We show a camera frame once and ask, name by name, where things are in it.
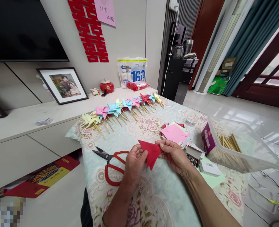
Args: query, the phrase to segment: teal curtain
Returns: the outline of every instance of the teal curtain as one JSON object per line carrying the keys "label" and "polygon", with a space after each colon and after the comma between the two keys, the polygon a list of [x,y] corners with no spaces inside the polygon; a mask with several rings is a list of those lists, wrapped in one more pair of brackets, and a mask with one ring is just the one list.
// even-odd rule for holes
{"label": "teal curtain", "polygon": [[278,27],[279,0],[255,0],[225,57],[236,57],[236,63],[223,95],[232,95]]}

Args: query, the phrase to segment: cabinet drawer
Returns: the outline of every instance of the cabinet drawer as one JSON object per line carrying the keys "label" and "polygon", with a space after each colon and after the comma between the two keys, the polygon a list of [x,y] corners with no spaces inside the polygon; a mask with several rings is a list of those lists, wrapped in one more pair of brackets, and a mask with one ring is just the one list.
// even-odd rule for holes
{"label": "cabinet drawer", "polygon": [[74,119],[62,124],[58,124],[47,129],[43,129],[29,134],[31,138],[46,146],[57,155],[63,157],[79,148],[79,141],[65,137],[68,130],[79,120]]}
{"label": "cabinet drawer", "polygon": [[0,188],[57,159],[28,136],[0,143]]}

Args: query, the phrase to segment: red scissor handle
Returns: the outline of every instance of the red scissor handle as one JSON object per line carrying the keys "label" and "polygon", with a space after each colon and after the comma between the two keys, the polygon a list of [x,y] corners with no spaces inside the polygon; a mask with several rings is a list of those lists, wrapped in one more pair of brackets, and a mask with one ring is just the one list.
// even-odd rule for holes
{"label": "red scissor handle", "polygon": [[[121,158],[118,156],[118,154],[123,154],[123,153],[129,153],[129,151],[115,152],[115,153],[113,154],[113,157],[117,158],[117,159],[120,160],[122,163],[126,164],[126,161],[123,160],[123,159],[121,159]],[[120,186],[121,181],[119,181],[119,182],[113,182],[113,181],[110,180],[110,178],[109,178],[109,176],[108,176],[108,166],[109,166],[110,168],[112,168],[112,169],[115,169],[115,170],[121,172],[122,174],[124,174],[125,171],[123,171],[121,168],[119,168],[119,167],[117,167],[117,166],[114,166],[114,165],[111,165],[111,164],[108,164],[108,165],[105,166],[105,178],[106,178],[107,183],[110,184],[111,186]]]}

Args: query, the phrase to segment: rubik's cube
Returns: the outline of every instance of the rubik's cube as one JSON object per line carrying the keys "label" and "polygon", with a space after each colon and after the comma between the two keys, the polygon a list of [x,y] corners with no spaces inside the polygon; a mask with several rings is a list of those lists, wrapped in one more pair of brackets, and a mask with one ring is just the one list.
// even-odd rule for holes
{"label": "rubik's cube", "polygon": [[93,93],[94,96],[101,95],[99,89],[97,89],[97,88],[91,89],[91,91],[92,91],[92,93]]}

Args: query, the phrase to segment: plastic storage box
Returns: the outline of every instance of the plastic storage box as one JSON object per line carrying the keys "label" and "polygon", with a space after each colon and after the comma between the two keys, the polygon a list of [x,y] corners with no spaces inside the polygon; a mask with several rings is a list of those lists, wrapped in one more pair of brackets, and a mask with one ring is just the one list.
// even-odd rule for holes
{"label": "plastic storage box", "polygon": [[[217,133],[230,136],[232,133],[241,153],[221,145]],[[202,131],[206,156],[213,162],[241,173],[275,168],[279,170],[279,159],[260,139],[249,125],[224,118],[208,117]]]}

